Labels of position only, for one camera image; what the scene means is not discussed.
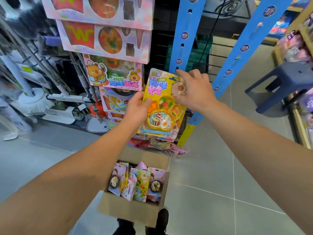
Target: plastic stool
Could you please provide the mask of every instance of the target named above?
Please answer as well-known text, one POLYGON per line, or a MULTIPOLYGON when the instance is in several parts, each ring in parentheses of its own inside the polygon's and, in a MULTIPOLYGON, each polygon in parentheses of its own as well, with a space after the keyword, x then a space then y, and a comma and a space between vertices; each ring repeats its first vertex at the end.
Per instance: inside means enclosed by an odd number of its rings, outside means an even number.
POLYGON ((262 77, 251 87, 245 90, 245 93, 250 92, 252 89, 260 85, 265 80, 272 76, 277 76, 277 78, 271 82, 265 89, 273 91, 277 87, 280 88, 274 92, 270 97, 268 97, 258 108, 256 112, 263 114, 269 108, 271 108, 276 103, 283 100, 285 97, 291 93, 300 90, 301 94, 306 93, 308 90, 313 88, 313 70, 310 63, 282 63, 270 73, 262 77))

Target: mop head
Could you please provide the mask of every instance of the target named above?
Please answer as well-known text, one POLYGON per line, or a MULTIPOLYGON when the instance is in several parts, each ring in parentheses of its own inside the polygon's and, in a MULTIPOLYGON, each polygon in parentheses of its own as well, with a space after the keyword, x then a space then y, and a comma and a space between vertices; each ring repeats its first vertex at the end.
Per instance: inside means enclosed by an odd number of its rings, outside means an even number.
POLYGON ((47 94, 42 88, 32 88, 34 97, 21 94, 13 106, 24 115, 44 113, 47 109, 54 106, 54 103, 46 98, 47 94))

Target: pink candy box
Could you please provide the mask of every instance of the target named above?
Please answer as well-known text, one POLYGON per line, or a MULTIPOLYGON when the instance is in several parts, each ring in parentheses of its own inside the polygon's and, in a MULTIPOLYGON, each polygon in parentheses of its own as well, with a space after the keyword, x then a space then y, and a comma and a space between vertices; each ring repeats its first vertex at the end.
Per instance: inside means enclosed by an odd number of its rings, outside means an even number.
POLYGON ((123 93, 142 90, 143 64, 83 54, 89 82, 94 86, 119 88, 123 93))
POLYGON ((73 21, 56 21, 64 50, 131 62, 148 63, 149 30, 73 21))
POLYGON ((50 19, 152 30, 154 0, 42 0, 50 19))

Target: cartoon bear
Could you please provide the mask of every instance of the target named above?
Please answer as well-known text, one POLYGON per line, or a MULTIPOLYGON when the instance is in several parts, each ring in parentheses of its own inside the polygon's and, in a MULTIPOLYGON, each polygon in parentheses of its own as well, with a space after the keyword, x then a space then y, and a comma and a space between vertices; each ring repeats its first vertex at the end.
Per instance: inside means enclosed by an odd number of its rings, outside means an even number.
POLYGON ((98 67, 97 63, 94 65, 87 65, 86 67, 89 74, 89 79, 94 86, 109 84, 105 72, 100 67, 98 67))
POLYGON ((139 80, 140 80, 140 76, 138 75, 137 72, 131 71, 131 72, 129 73, 128 79, 129 79, 129 80, 132 80, 132 81, 139 81, 139 80))
POLYGON ((176 98, 178 95, 186 95, 186 85, 181 81, 175 82, 172 85, 172 97, 176 98))

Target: stool leg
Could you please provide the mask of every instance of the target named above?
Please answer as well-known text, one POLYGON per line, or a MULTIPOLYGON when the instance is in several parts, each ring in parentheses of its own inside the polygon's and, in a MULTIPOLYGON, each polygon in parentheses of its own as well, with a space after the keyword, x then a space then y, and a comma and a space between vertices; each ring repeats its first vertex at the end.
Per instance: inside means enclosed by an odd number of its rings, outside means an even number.
POLYGON ((254 83, 251 87, 247 88, 245 90, 245 93, 249 93, 253 88, 257 87, 258 85, 260 85, 262 82, 264 82, 265 80, 269 79, 272 76, 275 76, 275 72, 276 72, 276 68, 273 69, 272 71, 270 71, 268 74, 266 74, 264 77, 262 77, 260 80, 258 80, 256 83, 254 83))
POLYGON ((267 87, 265 87, 265 89, 268 90, 268 91, 273 91, 277 87, 279 87, 280 85, 281 85, 281 80, 279 78, 276 78, 267 87))
POLYGON ((292 91, 290 92, 289 89, 283 89, 280 87, 276 92, 274 92, 269 98, 267 98, 258 108, 256 108, 256 112, 259 114, 263 114, 277 102, 280 102, 282 99, 287 97, 292 91))

